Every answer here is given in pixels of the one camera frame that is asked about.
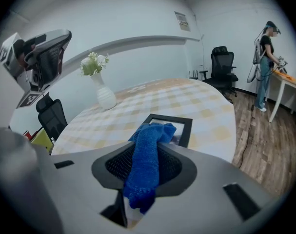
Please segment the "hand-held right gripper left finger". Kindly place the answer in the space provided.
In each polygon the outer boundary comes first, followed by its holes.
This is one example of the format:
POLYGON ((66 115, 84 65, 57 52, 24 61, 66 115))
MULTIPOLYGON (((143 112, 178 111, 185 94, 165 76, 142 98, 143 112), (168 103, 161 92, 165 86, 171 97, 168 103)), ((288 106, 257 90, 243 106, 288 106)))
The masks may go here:
POLYGON ((125 142, 101 149, 50 156, 32 145, 30 205, 48 234, 130 234, 123 182, 107 171, 112 156, 133 147, 125 142))

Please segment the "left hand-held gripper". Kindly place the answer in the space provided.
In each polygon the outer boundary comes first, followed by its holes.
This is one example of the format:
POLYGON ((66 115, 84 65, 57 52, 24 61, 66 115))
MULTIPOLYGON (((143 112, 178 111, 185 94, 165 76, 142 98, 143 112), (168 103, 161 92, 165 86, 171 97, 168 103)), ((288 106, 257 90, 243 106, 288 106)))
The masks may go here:
POLYGON ((57 29, 28 40, 14 33, 2 43, 0 63, 23 90, 17 108, 32 105, 60 76, 63 46, 66 48, 71 38, 71 31, 57 29))

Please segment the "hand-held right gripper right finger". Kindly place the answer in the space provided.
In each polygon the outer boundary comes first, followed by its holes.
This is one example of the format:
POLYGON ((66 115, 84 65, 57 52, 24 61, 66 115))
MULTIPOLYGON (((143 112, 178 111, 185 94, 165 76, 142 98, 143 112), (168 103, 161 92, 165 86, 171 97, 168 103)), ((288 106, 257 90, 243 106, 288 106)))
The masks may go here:
POLYGON ((254 234, 280 207, 279 198, 222 158, 172 144, 159 148, 182 168, 157 188, 139 234, 254 234))

